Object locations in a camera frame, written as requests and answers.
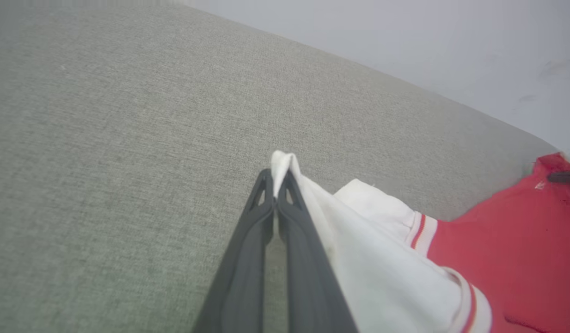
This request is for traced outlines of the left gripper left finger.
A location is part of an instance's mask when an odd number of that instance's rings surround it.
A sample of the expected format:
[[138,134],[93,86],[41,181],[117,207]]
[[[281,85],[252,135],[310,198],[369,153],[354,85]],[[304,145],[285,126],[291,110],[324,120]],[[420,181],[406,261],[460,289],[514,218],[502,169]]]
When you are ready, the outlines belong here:
[[261,333],[264,328],[264,263],[272,240],[273,179],[262,170],[199,312],[194,333]]

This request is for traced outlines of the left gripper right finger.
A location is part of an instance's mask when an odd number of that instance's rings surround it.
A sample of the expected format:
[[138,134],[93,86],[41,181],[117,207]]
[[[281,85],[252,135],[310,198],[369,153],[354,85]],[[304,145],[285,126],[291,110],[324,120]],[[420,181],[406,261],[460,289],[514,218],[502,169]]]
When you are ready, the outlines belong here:
[[356,333],[308,206],[293,173],[276,200],[279,235],[286,246],[288,330],[291,333]]

